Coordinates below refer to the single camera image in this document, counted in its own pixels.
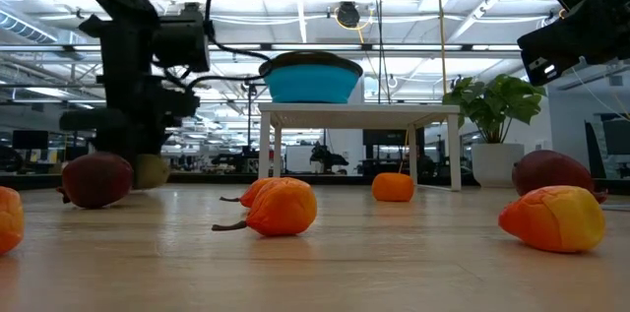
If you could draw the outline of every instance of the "orange fruit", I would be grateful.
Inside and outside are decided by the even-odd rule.
[[[0,255],[18,246],[24,237],[24,210],[20,194],[0,187]]]

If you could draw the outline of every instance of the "blue plastic tub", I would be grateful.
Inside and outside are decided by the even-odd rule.
[[[322,51],[282,54],[260,68],[273,102],[347,103],[363,74],[356,63]]]

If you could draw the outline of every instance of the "wooden floor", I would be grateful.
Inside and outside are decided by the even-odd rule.
[[[107,210],[24,192],[25,241],[0,257],[0,311],[628,311],[630,213],[583,255],[536,251],[497,216],[516,194],[420,191],[375,203],[368,187],[316,187],[299,237],[236,222],[243,186],[171,186]]]

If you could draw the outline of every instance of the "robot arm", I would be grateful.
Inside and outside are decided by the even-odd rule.
[[[545,85],[580,63],[630,58],[630,0],[557,0],[564,15],[519,38],[523,62],[535,86]]]
[[[174,76],[152,75],[152,66],[209,71],[204,20],[195,4],[186,5],[179,16],[159,17],[149,0],[96,1],[111,21],[91,16],[80,30],[100,39],[103,75],[96,81],[104,85],[107,107],[68,111],[60,127],[96,129],[96,149],[123,156],[135,169],[137,155],[159,155],[170,136],[165,129],[181,126],[181,119],[199,107],[192,90],[165,89],[163,81],[183,83]]]

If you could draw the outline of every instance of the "desk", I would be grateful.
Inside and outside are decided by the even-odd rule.
[[[275,154],[281,152],[283,129],[367,129],[408,130],[409,158],[417,158],[415,129],[436,121],[447,121],[451,159],[451,189],[462,189],[460,135],[457,105],[397,104],[310,104],[261,103],[260,154],[258,177],[269,176],[271,126],[275,130]],[[281,175],[281,156],[274,156],[274,176]],[[409,162],[409,172],[417,184],[417,163]]]

